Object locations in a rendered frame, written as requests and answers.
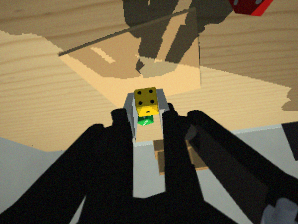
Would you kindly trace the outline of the tan flat mat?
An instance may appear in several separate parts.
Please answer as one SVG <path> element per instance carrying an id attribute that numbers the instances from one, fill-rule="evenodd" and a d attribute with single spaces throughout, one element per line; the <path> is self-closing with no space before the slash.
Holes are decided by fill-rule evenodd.
<path id="1" fill-rule="evenodd" d="M 195 7 L 58 57 L 118 108 L 135 89 L 163 88 L 166 97 L 201 88 Z"/>

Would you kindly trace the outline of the yellow die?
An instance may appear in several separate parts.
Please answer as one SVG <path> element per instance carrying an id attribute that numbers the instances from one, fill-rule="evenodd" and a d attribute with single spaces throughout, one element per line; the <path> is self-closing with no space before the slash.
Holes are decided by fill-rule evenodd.
<path id="1" fill-rule="evenodd" d="M 155 87 L 136 89 L 134 94 L 138 116 L 156 115 L 159 113 Z"/>

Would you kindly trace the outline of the red die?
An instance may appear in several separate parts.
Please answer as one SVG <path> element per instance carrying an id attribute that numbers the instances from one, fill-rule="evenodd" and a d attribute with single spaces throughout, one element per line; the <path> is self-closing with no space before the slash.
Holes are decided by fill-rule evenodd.
<path id="1" fill-rule="evenodd" d="M 228 0 L 236 14 L 261 16 L 273 0 Z"/>

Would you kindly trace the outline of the green die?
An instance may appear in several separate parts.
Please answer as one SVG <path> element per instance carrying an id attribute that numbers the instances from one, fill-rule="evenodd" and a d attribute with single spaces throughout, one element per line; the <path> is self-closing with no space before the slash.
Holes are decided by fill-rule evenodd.
<path id="1" fill-rule="evenodd" d="M 148 124 L 151 124 L 153 123 L 154 120 L 153 120 L 153 115 L 148 115 L 148 116 L 138 116 L 138 124 L 140 125 L 148 125 Z"/>

